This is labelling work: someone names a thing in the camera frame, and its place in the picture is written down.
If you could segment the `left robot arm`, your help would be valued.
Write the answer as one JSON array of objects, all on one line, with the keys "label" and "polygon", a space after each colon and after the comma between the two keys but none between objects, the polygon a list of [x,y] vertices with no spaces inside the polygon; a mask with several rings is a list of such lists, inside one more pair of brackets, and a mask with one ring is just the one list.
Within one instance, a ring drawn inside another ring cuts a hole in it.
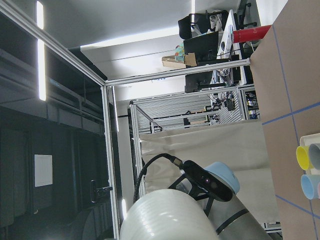
[{"label": "left robot arm", "polygon": [[239,180],[225,163],[218,161],[205,168],[192,160],[174,164],[181,176],[170,188],[196,200],[220,240],[271,239],[237,197]]}]

